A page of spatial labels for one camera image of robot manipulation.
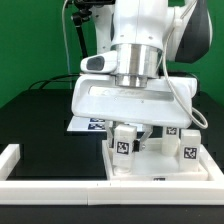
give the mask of white cable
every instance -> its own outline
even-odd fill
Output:
[[[186,12],[189,12],[191,10],[191,8],[194,6],[194,4],[196,4],[196,2],[197,2],[197,0],[196,1],[193,1],[193,3],[189,5],[189,7],[182,14],[182,16],[181,16],[182,19],[186,16]],[[174,98],[177,100],[177,102],[179,103],[179,105],[181,106],[181,108],[188,114],[188,116],[192,119],[192,121],[198,127],[202,128],[202,129],[206,129],[208,127],[208,122],[205,119],[205,117],[198,110],[196,110],[195,108],[192,107],[192,112],[196,113],[202,119],[202,121],[203,121],[203,124],[202,124],[191,113],[189,113],[189,111],[187,110],[187,108],[183,105],[182,100],[179,98],[178,94],[175,91],[175,88],[173,87],[173,84],[171,83],[171,81],[169,79],[169,75],[168,75],[168,72],[167,72],[167,66],[166,66],[166,54],[167,54],[168,42],[169,42],[169,39],[170,39],[171,35],[173,34],[174,30],[175,30],[175,28],[173,28],[171,30],[171,32],[169,33],[169,35],[167,37],[167,40],[165,42],[165,46],[164,46],[164,52],[163,52],[163,71],[164,71],[164,76],[165,76],[165,79],[167,81],[167,84],[168,84],[171,92],[174,95]]]
[[[65,44],[65,52],[66,52],[66,60],[67,60],[67,70],[68,74],[71,74],[71,66],[70,66],[70,55],[68,49],[68,41],[67,41],[67,33],[66,33],[66,26],[65,26],[65,7],[69,0],[65,0],[63,8],[62,8],[62,28],[63,28],[63,36],[64,36],[64,44]]]

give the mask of white object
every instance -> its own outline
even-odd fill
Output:
[[[102,70],[89,70],[88,69],[88,61],[94,58],[102,57],[104,60],[104,67]],[[117,51],[109,51],[104,54],[99,54],[96,56],[88,57],[82,60],[81,62],[81,70],[85,73],[111,73],[117,68]]]
[[[113,165],[117,175],[131,172],[134,159],[133,142],[137,138],[135,126],[120,124],[115,128]]]
[[[97,54],[108,52],[111,47],[111,25],[114,6],[93,6],[90,10],[92,11],[92,18],[96,29]]]
[[[0,181],[0,204],[224,205],[223,174],[206,149],[200,149],[207,181]]]
[[[108,148],[107,142],[103,141],[103,158],[109,180],[121,181],[208,181],[209,170],[204,165],[206,159],[201,157],[198,172],[180,171],[179,156],[164,156],[161,153],[162,139],[148,139],[145,142],[145,149],[135,153],[132,165],[132,172],[129,175],[117,176],[112,163],[112,151]]]
[[[11,144],[0,155],[0,180],[6,180],[20,159],[20,148]]]
[[[182,130],[180,144],[180,171],[198,171],[201,134],[198,130]]]
[[[142,124],[126,123],[137,127],[138,132],[143,132]],[[73,116],[67,131],[71,132],[105,132],[105,120]]]
[[[197,81],[176,77],[170,80],[191,113]],[[157,126],[187,128],[191,124],[164,79],[152,79],[147,88],[133,89],[116,86],[114,76],[84,75],[76,83],[72,111],[78,117]]]
[[[162,154],[175,156],[179,148],[179,128],[163,127]]]
[[[126,8],[126,1],[116,1],[112,46],[140,44],[162,50],[168,1],[129,0]]]

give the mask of green wall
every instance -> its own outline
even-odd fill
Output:
[[[63,42],[61,9],[64,0],[1,0],[0,3],[0,106],[30,84],[67,73]],[[173,0],[171,4],[182,4]],[[193,72],[201,80],[201,88],[224,105],[224,1],[208,0],[214,38],[210,52],[193,65],[169,64],[169,69]],[[66,27],[71,53],[72,72],[79,72],[80,48],[70,20],[75,7],[66,10]],[[87,47],[95,52],[92,23],[84,25]],[[52,84],[51,88],[61,88]]]

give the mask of black table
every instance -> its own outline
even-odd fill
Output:
[[[9,180],[106,179],[101,154],[106,134],[68,133],[71,101],[70,90],[29,90],[0,109],[0,149],[21,144],[22,158]],[[224,170],[224,109],[203,92],[193,104],[209,122],[202,143]],[[155,127],[152,137],[159,135]],[[0,223],[222,223],[223,218],[224,206],[0,206]]]

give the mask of black mount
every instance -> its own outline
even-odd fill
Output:
[[[88,57],[87,49],[86,49],[86,43],[85,43],[85,38],[83,35],[83,30],[82,30],[82,24],[84,22],[88,22],[90,20],[90,16],[92,12],[89,10],[91,7],[89,6],[82,6],[79,8],[78,12],[75,12],[72,14],[72,21],[75,24],[76,31],[78,34],[79,38],[79,43],[80,47],[82,50],[82,58]]]

